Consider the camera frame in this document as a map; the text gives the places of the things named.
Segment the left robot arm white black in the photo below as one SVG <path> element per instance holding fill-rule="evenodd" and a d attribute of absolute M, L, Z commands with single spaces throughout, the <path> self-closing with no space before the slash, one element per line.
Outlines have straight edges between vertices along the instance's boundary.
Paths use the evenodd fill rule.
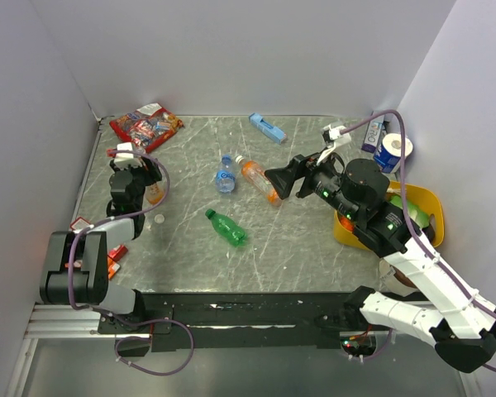
<path fill-rule="evenodd" d="M 40 297 L 43 304 L 92 309 L 116 318 L 128 332 L 138 332 L 147 322 L 144 298 L 140 291 L 109 280 L 108 253 L 140 236 L 145 214 L 159 206 L 143 207 L 146 188 L 163 180 L 169 184 L 170 180 L 157 159 L 131 151 L 127 154 L 126 164 L 118 157 L 110 162 L 113 175 L 107 217 L 79 231 L 50 235 Z"/>

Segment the green plastic bottle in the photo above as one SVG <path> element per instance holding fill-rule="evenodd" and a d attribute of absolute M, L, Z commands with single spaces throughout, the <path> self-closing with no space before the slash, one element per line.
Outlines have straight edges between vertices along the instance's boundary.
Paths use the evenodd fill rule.
<path fill-rule="evenodd" d="M 232 246 L 242 246 L 246 242 L 246 231 L 228 216 L 217 213 L 213 209 L 205 212 L 215 232 L 226 239 Z"/>

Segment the white bottle cap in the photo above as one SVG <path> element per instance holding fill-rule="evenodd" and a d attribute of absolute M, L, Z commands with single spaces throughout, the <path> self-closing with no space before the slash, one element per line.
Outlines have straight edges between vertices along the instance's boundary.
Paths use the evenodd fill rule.
<path fill-rule="evenodd" d="M 157 214 L 157 215 L 155 215 L 154 220 L 155 220 L 155 223 L 162 224 L 165 222 L 165 216 L 163 214 Z"/>

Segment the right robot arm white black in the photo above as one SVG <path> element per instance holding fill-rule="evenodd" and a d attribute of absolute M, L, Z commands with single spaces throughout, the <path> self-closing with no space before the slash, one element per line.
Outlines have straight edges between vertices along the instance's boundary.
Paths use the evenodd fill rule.
<path fill-rule="evenodd" d="M 432 346 L 451 367 L 471 373 L 496 352 L 496 305 L 460 280 L 412 219 L 386 199 L 390 181 L 373 160 L 354 159 L 335 169 L 336 154 L 296 155 L 284 168 L 265 171 L 278 196 L 286 199 L 294 183 L 299 199 L 315 194 L 353 223 L 353 235 L 379 258 L 403 273 L 425 295 L 432 309 L 391 299 L 359 287 L 345 302 L 346 323 L 402 332 Z"/>

